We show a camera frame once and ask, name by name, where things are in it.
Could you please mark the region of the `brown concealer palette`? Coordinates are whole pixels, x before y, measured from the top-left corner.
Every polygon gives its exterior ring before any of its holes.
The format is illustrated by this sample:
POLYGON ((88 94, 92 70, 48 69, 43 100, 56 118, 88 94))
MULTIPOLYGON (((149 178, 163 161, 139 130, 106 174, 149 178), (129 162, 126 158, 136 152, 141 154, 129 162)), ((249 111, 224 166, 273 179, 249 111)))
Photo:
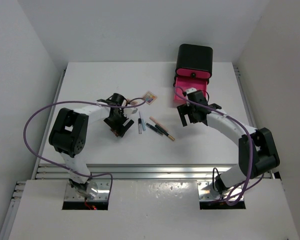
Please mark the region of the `brown concealer palette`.
POLYGON ((120 137, 119 133, 116 130, 114 130, 112 128, 110 130, 117 138, 120 137))

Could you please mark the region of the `pink drawer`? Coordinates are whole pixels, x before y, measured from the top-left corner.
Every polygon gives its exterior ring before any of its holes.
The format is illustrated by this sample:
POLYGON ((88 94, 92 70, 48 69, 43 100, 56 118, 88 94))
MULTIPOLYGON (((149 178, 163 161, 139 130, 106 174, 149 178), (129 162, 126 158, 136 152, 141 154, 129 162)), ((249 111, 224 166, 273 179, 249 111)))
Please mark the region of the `pink drawer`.
POLYGON ((184 91, 189 88, 195 88, 196 90, 202 90, 204 97, 208 97, 207 86, 209 84, 209 79, 203 78, 192 78, 186 76, 174 77, 173 87, 181 87, 184 91))
POLYGON ((199 78, 199 79, 209 79, 212 74, 205 70, 196 70, 189 68, 178 68, 176 70, 178 76, 190 77, 190 78, 199 78))

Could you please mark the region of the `pink top drawer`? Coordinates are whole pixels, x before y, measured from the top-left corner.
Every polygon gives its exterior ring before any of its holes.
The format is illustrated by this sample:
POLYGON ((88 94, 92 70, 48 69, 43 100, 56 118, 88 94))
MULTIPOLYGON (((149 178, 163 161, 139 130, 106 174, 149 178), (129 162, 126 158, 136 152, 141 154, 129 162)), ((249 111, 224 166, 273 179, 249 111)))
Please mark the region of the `pink top drawer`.
POLYGON ((190 78, 199 78, 199 79, 209 79, 212 74, 205 70, 196 70, 189 68, 178 68, 176 70, 178 76, 190 77, 190 78))

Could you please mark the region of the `peach eyeshadow palette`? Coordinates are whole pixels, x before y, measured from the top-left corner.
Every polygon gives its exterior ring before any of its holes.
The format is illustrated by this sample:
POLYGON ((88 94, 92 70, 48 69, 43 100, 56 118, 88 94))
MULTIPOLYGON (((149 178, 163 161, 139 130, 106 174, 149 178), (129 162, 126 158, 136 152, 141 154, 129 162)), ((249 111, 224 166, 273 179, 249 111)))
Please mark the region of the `peach eyeshadow palette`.
POLYGON ((128 105, 135 106, 135 105, 138 104, 138 102, 137 102, 136 100, 130 100, 130 99, 128 99, 128 100, 127 100, 127 104, 128 104, 128 105))

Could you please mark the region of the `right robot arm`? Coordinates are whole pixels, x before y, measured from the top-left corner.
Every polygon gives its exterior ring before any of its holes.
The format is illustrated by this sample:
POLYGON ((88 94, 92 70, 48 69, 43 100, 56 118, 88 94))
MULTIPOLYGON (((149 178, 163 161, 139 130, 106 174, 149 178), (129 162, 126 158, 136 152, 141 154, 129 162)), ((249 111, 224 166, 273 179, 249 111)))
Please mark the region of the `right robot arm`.
POLYGON ((238 163, 212 181, 216 192, 231 187, 246 187, 254 179, 280 165, 272 132, 267 128, 248 126, 228 115, 221 106, 209 104, 202 90, 189 88, 177 94, 184 104, 177 107, 181 123, 202 123, 230 139, 238 147, 238 163))

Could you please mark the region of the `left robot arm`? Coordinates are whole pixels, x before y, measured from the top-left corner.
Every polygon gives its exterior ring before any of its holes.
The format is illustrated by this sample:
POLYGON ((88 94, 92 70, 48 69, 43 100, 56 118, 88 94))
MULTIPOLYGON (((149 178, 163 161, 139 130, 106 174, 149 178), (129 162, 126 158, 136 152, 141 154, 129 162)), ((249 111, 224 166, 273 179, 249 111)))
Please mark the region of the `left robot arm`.
POLYGON ((123 137, 134 121, 130 116, 138 109, 125 102, 125 97, 114 93, 107 99, 82 108, 59 110, 48 142, 58 152, 69 170, 70 186, 82 195, 89 194, 91 172, 80 156, 86 144, 89 125, 103 120, 116 137, 123 137))

